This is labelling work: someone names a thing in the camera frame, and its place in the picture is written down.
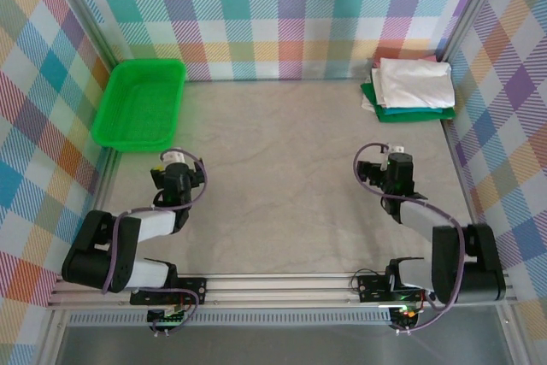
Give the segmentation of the white t-shirt with red print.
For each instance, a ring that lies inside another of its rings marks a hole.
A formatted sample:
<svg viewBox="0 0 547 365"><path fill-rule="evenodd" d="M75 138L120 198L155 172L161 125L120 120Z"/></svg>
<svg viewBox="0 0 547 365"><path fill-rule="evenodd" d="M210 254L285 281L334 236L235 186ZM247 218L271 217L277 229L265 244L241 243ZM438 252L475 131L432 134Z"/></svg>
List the white t-shirt with red print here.
<svg viewBox="0 0 547 365"><path fill-rule="evenodd" d="M456 103L451 72L447 62L381 58L371 80L387 109L450 109Z"/></svg>

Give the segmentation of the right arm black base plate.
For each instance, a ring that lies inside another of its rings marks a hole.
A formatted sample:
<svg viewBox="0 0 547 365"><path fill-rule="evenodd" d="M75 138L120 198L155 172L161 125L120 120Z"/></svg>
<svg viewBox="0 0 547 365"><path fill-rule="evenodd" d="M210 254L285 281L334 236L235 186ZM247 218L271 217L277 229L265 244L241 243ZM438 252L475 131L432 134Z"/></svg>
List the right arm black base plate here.
<svg viewBox="0 0 547 365"><path fill-rule="evenodd" d="M391 301L389 282L384 275L358 275L356 277L356 289L361 303Z"/></svg>

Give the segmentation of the green plastic basket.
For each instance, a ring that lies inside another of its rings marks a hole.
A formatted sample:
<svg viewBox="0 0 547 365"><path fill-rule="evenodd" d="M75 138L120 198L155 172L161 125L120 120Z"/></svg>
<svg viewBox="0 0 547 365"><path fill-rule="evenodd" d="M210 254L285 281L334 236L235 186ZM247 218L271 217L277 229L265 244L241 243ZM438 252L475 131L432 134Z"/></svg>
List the green plastic basket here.
<svg viewBox="0 0 547 365"><path fill-rule="evenodd" d="M186 67L177 59L132 59L112 71L91 128L119 152L165 150L174 141Z"/></svg>

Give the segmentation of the teal folded t-shirt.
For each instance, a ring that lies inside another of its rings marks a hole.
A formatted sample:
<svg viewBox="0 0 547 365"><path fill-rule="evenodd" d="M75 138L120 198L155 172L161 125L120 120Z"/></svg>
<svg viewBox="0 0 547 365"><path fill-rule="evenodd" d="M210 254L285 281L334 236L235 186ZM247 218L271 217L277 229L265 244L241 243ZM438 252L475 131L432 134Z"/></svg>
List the teal folded t-shirt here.
<svg viewBox="0 0 547 365"><path fill-rule="evenodd" d="M382 107L381 111L384 115L406 115L406 114L441 114L443 109L434 109L428 107L417 108L387 108Z"/></svg>

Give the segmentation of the aluminium frame post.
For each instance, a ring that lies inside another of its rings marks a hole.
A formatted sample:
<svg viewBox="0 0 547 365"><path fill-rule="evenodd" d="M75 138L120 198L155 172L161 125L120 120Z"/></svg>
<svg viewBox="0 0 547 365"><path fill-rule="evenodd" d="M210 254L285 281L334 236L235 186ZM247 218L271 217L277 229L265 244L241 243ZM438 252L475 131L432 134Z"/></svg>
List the aluminium frame post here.
<svg viewBox="0 0 547 365"><path fill-rule="evenodd" d="M85 33L89 36L95 46L97 53L103 59L106 68L111 71L118 61L114 52L111 50L106 37L99 28L97 20L94 18L91 8L85 0L67 0L71 6L74 15L78 19Z"/></svg>
<svg viewBox="0 0 547 365"><path fill-rule="evenodd" d="M442 44L442 48L438 50L437 58L439 61L452 63L455 60L457 51L460 49L464 38L474 24L485 1L465 0L461 7L456 7L461 12L453 28L450 30L450 36Z"/></svg>

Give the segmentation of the green folded t-shirt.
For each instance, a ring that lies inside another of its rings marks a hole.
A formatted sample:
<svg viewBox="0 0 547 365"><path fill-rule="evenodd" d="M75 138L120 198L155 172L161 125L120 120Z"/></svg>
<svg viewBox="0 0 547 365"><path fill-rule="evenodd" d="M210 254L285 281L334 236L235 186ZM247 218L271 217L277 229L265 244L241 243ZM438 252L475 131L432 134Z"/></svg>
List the green folded t-shirt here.
<svg viewBox="0 0 547 365"><path fill-rule="evenodd" d="M372 83L361 84L361 90L364 96L364 102L370 103L373 112L376 114L379 122L382 123L411 123L422 121L441 121L450 120L456 117L453 108L443 109L441 114L406 114L406 115L384 115L381 111L382 106L377 103L375 89Z"/></svg>

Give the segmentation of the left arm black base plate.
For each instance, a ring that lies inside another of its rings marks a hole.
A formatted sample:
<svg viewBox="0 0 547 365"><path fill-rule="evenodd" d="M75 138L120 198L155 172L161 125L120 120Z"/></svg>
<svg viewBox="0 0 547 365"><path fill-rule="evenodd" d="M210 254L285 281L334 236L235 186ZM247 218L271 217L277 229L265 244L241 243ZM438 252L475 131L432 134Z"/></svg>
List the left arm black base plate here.
<svg viewBox="0 0 547 365"><path fill-rule="evenodd" d="M207 279L204 277L187 277L178 278L175 282L178 288L186 289L194 292L197 298L194 298L191 294L183 294L184 305L204 304L207 293Z"/></svg>

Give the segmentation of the aluminium side rail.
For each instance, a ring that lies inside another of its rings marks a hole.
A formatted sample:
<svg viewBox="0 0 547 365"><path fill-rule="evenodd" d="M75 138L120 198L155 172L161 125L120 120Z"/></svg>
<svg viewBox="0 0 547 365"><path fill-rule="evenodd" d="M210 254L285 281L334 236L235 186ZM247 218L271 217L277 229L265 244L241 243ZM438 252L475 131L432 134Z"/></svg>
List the aluminium side rail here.
<svg viewBox="0 0 547 365"><path fill-rule="evenodd" d="M92 209L81 222L62 264L62 277L67 282L97 289L103 286L107 278L115 218L104 211L103 206L109 200L119 160L120 154L117 151L107 150L105 168L97 183Z"/></svg>
<svg viewBox="0 0 547 365"><path fill-rule="evenodd" d="M468 179L466 178L463 166L456 153L456 146L450 131L450 123L448 121L441 121L441 127L444 133L447 150L450 154L452 168L450 180L456 180L456 187L449 189L450 194L453 194L455 197L450 201L449 211L463 226L469 224L485 225L485 217L481 216L475 207L468 187Z"/></svg>

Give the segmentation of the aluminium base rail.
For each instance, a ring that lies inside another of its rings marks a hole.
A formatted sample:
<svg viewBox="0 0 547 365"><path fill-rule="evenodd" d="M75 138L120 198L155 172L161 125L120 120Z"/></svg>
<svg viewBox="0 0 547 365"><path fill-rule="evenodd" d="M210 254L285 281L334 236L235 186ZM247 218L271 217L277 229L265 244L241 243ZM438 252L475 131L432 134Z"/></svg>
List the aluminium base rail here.
<svg viewBox="0 0 547 365"><path fill-rule="evenodd" d="M311 309L398 307L395 302L361 303L352 290L353 274L202 274L207 279L204 304L211 309ZM48 309L165 309L176 303L151 292L99 290L58 280Z"/></svg>

